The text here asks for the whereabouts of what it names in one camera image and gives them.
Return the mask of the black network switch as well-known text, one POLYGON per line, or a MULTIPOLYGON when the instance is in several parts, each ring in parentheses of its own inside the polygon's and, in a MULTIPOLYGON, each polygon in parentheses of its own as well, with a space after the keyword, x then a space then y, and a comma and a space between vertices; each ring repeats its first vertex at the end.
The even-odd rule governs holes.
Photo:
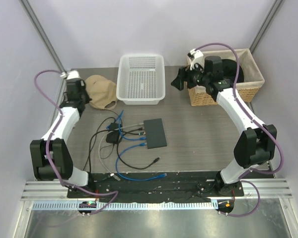
POLYGON ((161 118, 144 121, 146 143, 148 149, 162 148, 167 146, 165 131, 161 118))

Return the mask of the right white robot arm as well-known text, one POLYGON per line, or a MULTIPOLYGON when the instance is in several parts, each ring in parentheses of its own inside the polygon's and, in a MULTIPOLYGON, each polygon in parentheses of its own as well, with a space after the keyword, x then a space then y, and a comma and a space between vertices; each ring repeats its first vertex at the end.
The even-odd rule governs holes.
POLYGON ((247 171, 271 160, 275 153, 273 140, 277 137, 277 129, 256 120, 253 112, 246 109, 234 89, 234 82, 243 81, 244 72, 237 62, 208 56, 203 66, 194 63, 180 67, 171 83, 178 90, 205 87, 206 93, 226 111, 240 134, 233 150, 234 159, 215 177, 214 190, 221 196, 230 194, 247 171))

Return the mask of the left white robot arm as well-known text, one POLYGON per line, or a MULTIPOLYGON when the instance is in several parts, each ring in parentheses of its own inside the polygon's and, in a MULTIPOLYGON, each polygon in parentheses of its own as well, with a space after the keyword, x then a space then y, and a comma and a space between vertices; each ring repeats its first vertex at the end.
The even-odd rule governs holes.
POLYGON ((81 118, 85 105, 90 98, 85 82, 80 78, 68 79, 66 98, 60 104, 60 111, 48 132, 39 140, 30 143, 30 154, 35 178, 42 181, 55 180, 59 177, 66 185, 76 185, 86 198, 95 194, 96 186, 90 182, 90 174, 73 165, 66 142, 81 118))

